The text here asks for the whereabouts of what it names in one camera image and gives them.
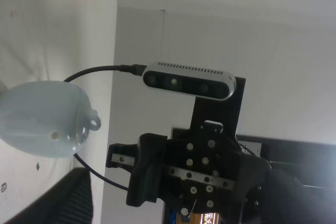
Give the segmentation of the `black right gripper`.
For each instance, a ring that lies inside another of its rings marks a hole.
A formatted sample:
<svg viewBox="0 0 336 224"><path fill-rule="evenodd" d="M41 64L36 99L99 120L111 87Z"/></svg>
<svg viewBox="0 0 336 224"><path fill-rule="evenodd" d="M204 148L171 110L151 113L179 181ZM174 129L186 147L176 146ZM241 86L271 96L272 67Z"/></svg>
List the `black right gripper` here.
<svg viewBox="0 0 336 224"><path fill-rule="evenodd" d="M183 214L218 213L226 223L257 219L256 189L270 164L245 154L218 126L203 123L172 138L145 133L136 144L111 144L107 168L130 173L126 204L162 200Z"/></svg>

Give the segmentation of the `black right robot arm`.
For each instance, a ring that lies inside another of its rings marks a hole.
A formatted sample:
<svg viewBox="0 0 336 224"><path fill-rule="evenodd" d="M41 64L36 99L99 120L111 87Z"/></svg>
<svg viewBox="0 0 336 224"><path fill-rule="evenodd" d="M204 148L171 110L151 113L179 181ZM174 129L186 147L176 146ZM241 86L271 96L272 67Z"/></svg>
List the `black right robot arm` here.
<svg viewBox="0 0 336 224"><path fill-rule="evenodd" d="M130 173L126 203L163 200L171 209L218 213L225 223L335 223L335 199L270 161L245 154L220 119L193 121L173 138L145 133L111 144L108 168Z"/></svg>

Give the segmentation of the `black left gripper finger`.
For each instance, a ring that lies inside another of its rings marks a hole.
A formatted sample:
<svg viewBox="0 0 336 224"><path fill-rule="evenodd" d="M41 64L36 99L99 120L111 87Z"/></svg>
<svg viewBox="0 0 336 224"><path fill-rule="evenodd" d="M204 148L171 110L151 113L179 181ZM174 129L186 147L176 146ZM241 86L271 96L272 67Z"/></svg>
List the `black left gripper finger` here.
<svg viewBox="0 0 336 224"><path fill-rule="evenodd" d="M90 173L75 168L8 223L92 223Z"/></svg>

